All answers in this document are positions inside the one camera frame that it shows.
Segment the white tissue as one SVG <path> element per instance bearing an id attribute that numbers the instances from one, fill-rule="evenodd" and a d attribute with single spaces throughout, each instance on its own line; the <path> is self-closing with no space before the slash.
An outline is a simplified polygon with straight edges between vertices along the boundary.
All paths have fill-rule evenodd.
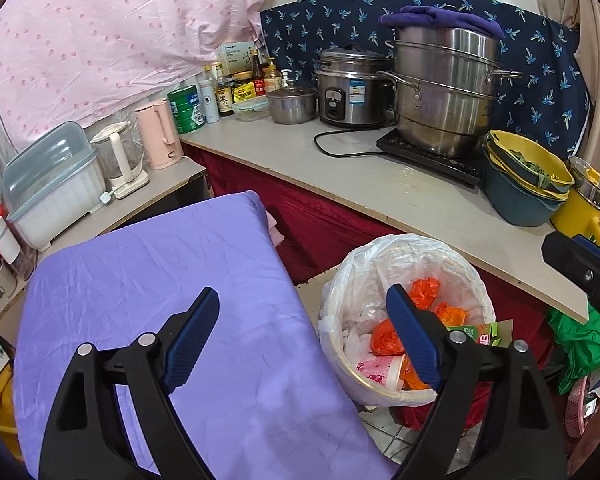
<path id="1" fill-rule="evenodd" d="M 370 348 L 371 339 L 371 333 L 362 334 L 355 327 L 343 335 L 343 352 L 353 365 L 373 359 L 375 355 Z"/>

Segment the green toothpaste box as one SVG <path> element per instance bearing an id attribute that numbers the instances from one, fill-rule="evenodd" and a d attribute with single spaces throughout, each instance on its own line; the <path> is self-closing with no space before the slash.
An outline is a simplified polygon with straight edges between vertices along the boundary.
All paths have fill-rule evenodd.
<path id="1" fill-rule="evenodd" d="M 506 348 L 513 342 L 514 321 L 496 321 L 476 325 L 452 326 L 452 330 L 460 330 L 477 344 L 485 346 Z"/>

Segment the orange foam net sleeve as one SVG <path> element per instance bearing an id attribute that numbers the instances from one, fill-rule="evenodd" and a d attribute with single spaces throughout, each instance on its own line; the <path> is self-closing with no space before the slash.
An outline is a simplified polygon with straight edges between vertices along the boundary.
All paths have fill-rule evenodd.
<path id="1" fill-rule="evenodd" d="M 430 385 L 419 378 L 408 356 L 403 357 L 400 369 L 400 381 L 403 382 L 404 390 L 424 390 L 430 388 Z"/>

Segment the pink paper cup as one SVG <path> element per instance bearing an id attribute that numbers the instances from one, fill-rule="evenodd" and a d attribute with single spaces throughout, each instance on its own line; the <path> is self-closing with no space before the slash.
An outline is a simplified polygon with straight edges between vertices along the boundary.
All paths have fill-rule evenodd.
<path id="1" fill-rule="evenodd" d="M 358 362 L 355 369 L 364 377 L 376 382 L 391 391 L 403 389 L 401 370 L 404 362 L 402 356 L 373 356 L 371 359 Z"/>

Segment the red-orange plastic bag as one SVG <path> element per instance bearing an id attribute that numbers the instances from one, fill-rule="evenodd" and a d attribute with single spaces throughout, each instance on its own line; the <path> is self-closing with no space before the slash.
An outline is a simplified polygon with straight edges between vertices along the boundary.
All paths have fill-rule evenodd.
<path id="1" fill-rule="evenodd" d="M 391 321 L 386 318 L 378 323 L 370 337 L 370 351 L 374 356 L 402 356 L 404 345 Z"/>

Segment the orange printed plastic bag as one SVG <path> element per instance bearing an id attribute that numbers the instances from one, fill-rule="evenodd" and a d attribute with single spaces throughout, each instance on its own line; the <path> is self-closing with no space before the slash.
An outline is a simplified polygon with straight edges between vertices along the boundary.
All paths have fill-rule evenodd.
<path id="1" fill-rule="evenodd" d="M 440 281 L 436 278 L 419 278 L 414 281 L 408 296 L 419 310 L 432 312 L 446 327 L 460 327 L 468 320 L 468 312 L 439 300 Z"/>

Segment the white lined trash bin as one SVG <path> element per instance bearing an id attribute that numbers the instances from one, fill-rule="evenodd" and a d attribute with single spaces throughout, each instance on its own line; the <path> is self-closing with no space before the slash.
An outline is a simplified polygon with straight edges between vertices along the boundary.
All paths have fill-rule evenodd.
<path id="1" fill-rule="evenodd" d="M 492 323 L 495 312 L 477 270 L 449 245 L 416 234 L 387 235 L 349 252 L 323 289 L 317 331 L 327 361 L 342 388 L 359 404 L 393 408 L 436 400 L 443 374 L 446 328 L 433 313 L 415 307 L 407 295 L 419 278 L 440 281 L 438 299 L 468 312 L 470 325 Z M 403 338 L 424 390 L 391 391 L 361 375 L 343 352 L 343 335 L 352 327 L 371 333 L 388 318 Z"/>

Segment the black induction cooker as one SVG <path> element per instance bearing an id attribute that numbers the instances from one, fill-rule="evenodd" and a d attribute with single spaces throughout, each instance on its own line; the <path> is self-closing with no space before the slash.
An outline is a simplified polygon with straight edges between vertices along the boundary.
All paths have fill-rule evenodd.
<path id="1" fill-rule="evenodd" d="M 483 169 L 479 156 L 452 158 L 426 152 L 407 143 L 400 136 L 397 128 L 393 128 L 381 136 L 376 141 L 376 146 L 386 156 L 415 165 L 439 177 L 445 177 L 468 186 L 468 188 L 476 188 L 482 182 Z"/>

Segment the navy floral backsplash cloth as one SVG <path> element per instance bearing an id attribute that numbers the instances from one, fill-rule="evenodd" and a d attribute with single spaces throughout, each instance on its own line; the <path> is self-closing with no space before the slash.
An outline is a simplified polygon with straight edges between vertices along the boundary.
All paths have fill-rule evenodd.
<path id="1" fill-rule="evenodd" d="M 498 0 L 300 0 L 261 12 L 268 53 L 299 84 L 314 84 L 323 50 L 354 44 L 392 58 L 382 16 L 404 6 L 435 6 L 499 24 L 500 64 L 521 78 L 495 88 L 490 126 L 526 136 L 562 159 L 577 153 L 591 101 L 574 55 L 579 32 Z"/>

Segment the purple tablecloth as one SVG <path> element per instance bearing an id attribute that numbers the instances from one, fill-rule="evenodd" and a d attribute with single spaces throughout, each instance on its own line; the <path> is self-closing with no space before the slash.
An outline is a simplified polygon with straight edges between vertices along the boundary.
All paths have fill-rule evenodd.
<path id="1" fill-rule="evenodd" d="M 257 194 L 56 252 L 28 286 L 15 406 L 37 479 L 388 479 Z"/>

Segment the white cup jar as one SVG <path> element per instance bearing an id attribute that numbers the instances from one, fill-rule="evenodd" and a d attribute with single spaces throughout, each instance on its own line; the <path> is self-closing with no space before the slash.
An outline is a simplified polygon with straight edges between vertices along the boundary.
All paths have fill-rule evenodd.
<path id="1" fill-rule="evenodd" d="M 9 229 L 6 220 L 0 217 L 0 255 L 8 264 L 13 264 L 19 257 L 21 247 L 15 235 Z"/>

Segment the white glass kettle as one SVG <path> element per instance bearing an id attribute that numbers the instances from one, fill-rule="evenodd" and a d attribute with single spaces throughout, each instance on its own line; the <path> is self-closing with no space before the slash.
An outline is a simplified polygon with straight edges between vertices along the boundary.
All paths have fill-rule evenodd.
<path id="1" fill-rule="evenodd" d="M 130 122 L 115 122 L 102 128 L 91 144 L 116 200 L 123 200 L 149 183 L 149 174 L 143 168 L 143 151 L 134 143 Z"/>

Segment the steel rice cooker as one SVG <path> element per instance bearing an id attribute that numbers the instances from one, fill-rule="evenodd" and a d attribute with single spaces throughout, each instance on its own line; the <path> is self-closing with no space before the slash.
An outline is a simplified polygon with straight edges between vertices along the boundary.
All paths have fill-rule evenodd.
<path id="1" fill-rule="evenodd" d="M 382 126 L 392 89 L 379 72 L 390 68 L 388 58 L 355 46 L 324 50 L 314 70 L 321 120 L 346 128 Z"/>

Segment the small steel pot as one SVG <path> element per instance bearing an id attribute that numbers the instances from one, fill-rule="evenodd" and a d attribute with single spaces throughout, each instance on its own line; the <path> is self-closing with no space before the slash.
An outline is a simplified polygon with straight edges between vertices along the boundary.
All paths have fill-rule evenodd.
<path id="1" fill-rule="evenodd" d="M 317 91 L 313 88 L 285 87 L 270 92 L 266 98 L 276 124 L 303 124 L 317 114 Z"/>

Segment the dark soy sauce bottle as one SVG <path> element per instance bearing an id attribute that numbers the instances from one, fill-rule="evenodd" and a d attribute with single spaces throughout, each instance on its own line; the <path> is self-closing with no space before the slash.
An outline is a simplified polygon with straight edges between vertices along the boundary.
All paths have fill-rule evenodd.
<path id="1" fill-rule="evenodd" d="M 218 104 L 219 113 L 222 117 L 233 115 L 232 88 L 224 75 L 223 66 L 221 63 L 215 63 L 214 69 L 216 104 Z"/>

